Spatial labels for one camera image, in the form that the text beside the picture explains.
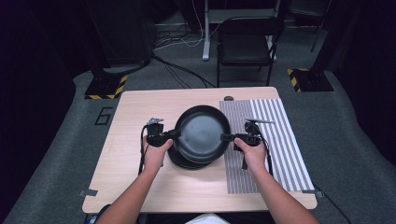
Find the black chair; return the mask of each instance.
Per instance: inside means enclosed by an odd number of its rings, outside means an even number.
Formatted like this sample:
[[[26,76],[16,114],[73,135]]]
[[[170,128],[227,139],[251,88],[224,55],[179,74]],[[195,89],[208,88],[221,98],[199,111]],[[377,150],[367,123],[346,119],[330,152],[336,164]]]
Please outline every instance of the black chair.
[[[315,41],[312,46],[311,52],[314,51],[315,45],[318,42],[318,38],[326,20],[327,12],[332,3],[332,0],[291,0],[290,14],[294,17],[303,19],[309,19],[318,23],[318,29],[316,30]]]
[[[224,21],[219,26],[217,87],[221,65],[259,66],[258,72],[269,66],[268,86],[277,40],[283,30],[283,21],[275,17],[235,17]]]

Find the wooden table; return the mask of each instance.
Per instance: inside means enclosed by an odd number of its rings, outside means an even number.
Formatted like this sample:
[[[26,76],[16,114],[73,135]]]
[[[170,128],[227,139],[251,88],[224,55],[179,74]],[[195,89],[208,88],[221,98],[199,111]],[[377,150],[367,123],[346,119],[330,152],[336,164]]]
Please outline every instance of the wooden table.
[[[224,88],[165,91],[126,91],[120,98],[90,189],[82,209],[98,213],[113,203],[137,177],[140,132],[150,118],[164,119],[164,131],[175,128],[179,116],[195,105],[219,108],[225,96],[235,100],[276,99],[275,88]],[[313,194],[290,194],[306,208],[317,206]],[[174,165],[166,155],[142,207],[142,213],[232,212],[268,210],[259,193],[228,194],[224,157],[205,168],[190,171]]]

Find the striped mat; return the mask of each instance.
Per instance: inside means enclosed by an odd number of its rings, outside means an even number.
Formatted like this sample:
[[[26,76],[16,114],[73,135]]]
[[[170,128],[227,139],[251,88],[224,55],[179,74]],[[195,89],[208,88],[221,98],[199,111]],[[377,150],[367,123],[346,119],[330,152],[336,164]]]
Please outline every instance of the striped mat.
[[[220,110],[230,122],[232,133],[246,133],[245,118],[274,121],[258,123],[270,148],[274,178],[287,191],[314,189],[280,99],[220,101]],[[228,193],[258,193],[251,176],[241,169],[243,156],[233,150],[233,143],[224,158]]]

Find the person's right hand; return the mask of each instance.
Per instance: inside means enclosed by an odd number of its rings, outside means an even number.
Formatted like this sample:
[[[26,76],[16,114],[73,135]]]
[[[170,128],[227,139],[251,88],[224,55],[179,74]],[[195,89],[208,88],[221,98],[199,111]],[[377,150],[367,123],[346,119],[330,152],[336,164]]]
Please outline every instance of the person's right hand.
[[[266,171],[264,164],[266,151],[263,142],[261,142],[256,147],[249,146],[240,138],[235,138],[234,142],[242,149],[245,155],[245,161],[247,162],[248,171],[253,174],[256,172]]]

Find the black curtain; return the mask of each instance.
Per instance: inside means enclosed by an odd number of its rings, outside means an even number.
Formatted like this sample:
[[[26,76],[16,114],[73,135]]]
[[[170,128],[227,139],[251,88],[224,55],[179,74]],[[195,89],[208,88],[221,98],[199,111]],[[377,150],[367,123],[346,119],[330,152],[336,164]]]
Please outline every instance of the black curtain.
[[[396,165],[395,11],[389,1],[362,1],[347,50],[339,54],[343,60],[333,59],[332,70],[355,108],[359,125]]]
[[[73,77],[106,58],[79,0],[1,1],[0,29],[2,222],[64,121]]]

